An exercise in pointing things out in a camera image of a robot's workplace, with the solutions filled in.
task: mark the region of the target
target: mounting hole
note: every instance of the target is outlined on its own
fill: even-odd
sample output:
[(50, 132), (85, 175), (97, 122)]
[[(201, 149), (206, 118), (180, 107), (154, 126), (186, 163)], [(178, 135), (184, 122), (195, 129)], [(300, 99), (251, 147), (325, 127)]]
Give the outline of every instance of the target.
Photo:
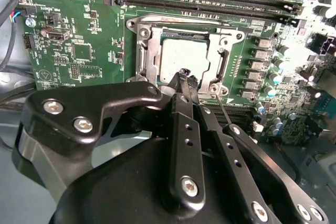
[(191, 142), (190, 139), (187, 139), (187, 138), (184, 140), (184, 142), (185, 142), (186, 145), (188, 145), (190, 147), (194, 145), (193, 142)]
[(153, 86), (149, 86), (148, 87), (148, 91), (151, 92), (152, 94), (158, 94), (157, 92), (157, 89)]
[(187, 130), (189, 130), (189, 131), (192, 131), (192, 130), (193, 130), (193, 128), (192, 128), (189, 124), (186, 124), (186, 125), (185, 125), (185, 128), (186, 128)]
[(231, 150), (233, 149), (233, 146), (230, 143), (227, 143), (226, 146)]
[(189, 102), (188, 98), (185, 97), (184, 95), (181, 96), (181, 100), (184, 101), (185, 103)]
[(238, 167), (242, 166), (242, 164), (238, 160), (235, 160), (235, 165), (238, 166)]
[(129, 27), (133, 28), (134, 25), (135, 25), (135, 23), (134, 23), (133, 21), (129, 21), (129, 22), (128, 22), (128, 26), (129, 26)]

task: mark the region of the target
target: green circuit board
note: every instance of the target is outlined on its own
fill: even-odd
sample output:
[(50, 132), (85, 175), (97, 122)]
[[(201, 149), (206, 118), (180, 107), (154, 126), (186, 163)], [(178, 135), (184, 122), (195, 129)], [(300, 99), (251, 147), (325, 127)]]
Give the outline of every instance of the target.
[[(267, 104), (265, 113), (272, 113), (286, 121), (290, 113), (300, 117), (311, 111), (316, 103), (298, 85), (302, 79), (298, 68), (311, 71), (317, 66), (315, 75), (318, 77), (335, 63), (330, 54), (319, 56), (313, 51), (298, 50), (302, 55), (291, 54), (288, 57), (279, 50), (282, 46), (307, 48), (317, 33), (336, 35), (333, 18), (325, 18), (317, 12), (321, 8), (319, 0), (311, 1), (310, 6), (309, 1), (20, 0), (19, 7), (23, 10), (35, 8), (23, 18), (25, 23), (26, 19), (34, 21), (33, 26), (25, 25), (24, 43), (39, 90), (118, 83), (134, 77), (137, 35), (125, 26), (130, 18), (157, 14), (216, 20), (246, 32), (244, 41), (235, 44), (230, 53), (223, 81), (229, 94), (223, 97), (223, 102), (244, 107), (260, 101)], [(304, 9), (300, 14), (295, 11), (298, 6)], [(274, 54), (269, 64), (262, 68), (264, 76), (261, 84), (253, 97), (247, 98), (241, 90), (253, 58), (251, 52), (258, 48), (257, 38), (274, 39), (276, 45), (272, 48)], [(313, 60), (307, 59), (312, 55), (315, 56)], [(285, 58), (290, 64), (295, 61), (296, 65), (280, 71), (272, 64), (272, 59), (276, 57)], [(286, 81), (275, 85), (267, 78), (272, 72), (287, 77)], [(268, 96), (265, 93), (267, 86), (272, 86), (277, 94)]]

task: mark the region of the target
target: screw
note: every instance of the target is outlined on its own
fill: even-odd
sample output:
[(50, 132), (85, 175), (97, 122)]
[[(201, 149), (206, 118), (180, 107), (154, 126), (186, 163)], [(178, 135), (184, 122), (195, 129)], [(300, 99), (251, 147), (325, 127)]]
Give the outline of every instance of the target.
[(34, 28), (36, 26), (36, 21), (33, 18), (27, 18), (26, 21), (26, 26)]
[(63, 105), (56, 101), (45, 102), (43, 104), (43, 108), (46, 112), (53, 114), (53, 115), (57, 115), (64, 110)]
[(147, 28), (141, 28), (140, 31), (139, 31), (139, 34), (141, 37), (145, 38), (145, 39), (148, 39), (149, 36), (150, 36), (150, 32)]
[(207, 114), (211, 114), (211, 110), (208, 109), (207, 107), (203, 107), (203, 110), (205, 111), (205, 113), (207, 113)]
[(323, 221), (323, 217), (320, 214), (320, 212), (315, 208), (315, 207), (310, 207), (311, 212), (313, 213), (313, 215), (319, 220), (319, 221)]
[(239, 129), (237, 129), (236, 127), (233, 127), (232, 128), (233, 129), (233, 131), (237, 134), (237, 135), (239, 135), (240, 134), (240, 131), (239, 131)]
[(262, 222), (267, 222), (268, 221), (268, 216), (265, 211), (265, 209), (256, 201), (252, 202), (252, 209), (256, 216), (262, 221)]
[(93, 129), (92, 123), (85, 118), (77, 118), (73, 124), (75, 129), (82, 133), (88, 133)]
[(188, 196), (195, 197), (197, 195), (198, 187), (192, 179), (183, 178), (181, 181), (181, 184), (182, 184), (182, 189)]
[(305, 220), (311, 220), (311, 216), (308, 211), (303, 207), (303, 205), (298, 204), (298, 209), (301, 215), (304, 217)]

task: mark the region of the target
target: hole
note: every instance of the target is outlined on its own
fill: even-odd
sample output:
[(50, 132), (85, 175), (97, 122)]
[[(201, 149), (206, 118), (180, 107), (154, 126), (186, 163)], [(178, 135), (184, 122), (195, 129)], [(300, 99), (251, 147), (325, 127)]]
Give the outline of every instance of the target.
[(236, 166), (238, 166), (238, 167), (241, 167), (241, 166), (242, 166), (242, 164), (241, 164), (238, 160), (235, 160), (235, 164), (236, 164)]
[(149, 86), (149, 87), (148, 87), (148, 91), (151, 92), (152, 94), (158, 94), (158, 93), (157, 93), (158, 91), (157, 91), (156, 88), (153, 87), (153, 86)]
[(233, 146), (230, 145), (230, 143), (227, 143), (226, 146), (229, 147), (229, 149), (231, 149), (231, 150), (233, 149)]
[(135, 25), (135, 23), (134, 23), (133, 21), (128, 22), (128, 26), (129, 26), (129, 27), (133, 28), (134, 25)]
[(311, 159), (308, 159), (308, 160), (306, 161), (306, 166), (309, 166), (310, 163), (311, 163)]
[(189, 102), (188, 98), (185, 97), (184, 95), (181, 96), (181, 100), (184, 101), (185, 103)]
[(187, 138), (186, 138), (186, 140), (184, 140), (184, 142), (185, 142), (186, 145), (188, 145), (190, 147), (194, 145), (193, 142), (191, 142), (190, 139), (187, 139)]
[(193, 128), (192, 128), (189, 124), (186, 124), (186, 125), (185, 125), (185, 128), (186, 128), (187, 130), (189, 130), (189, 131), (192, 131), (192, 130), (193, 130)]

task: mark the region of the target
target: surface-mount component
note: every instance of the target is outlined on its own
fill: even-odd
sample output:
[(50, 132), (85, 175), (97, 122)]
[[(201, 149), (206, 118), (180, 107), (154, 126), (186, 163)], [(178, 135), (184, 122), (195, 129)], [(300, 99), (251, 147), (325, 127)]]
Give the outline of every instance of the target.
[(256, 45), (260, 48), (272, 48), (277, 44), (276, 39), (256, 38)]

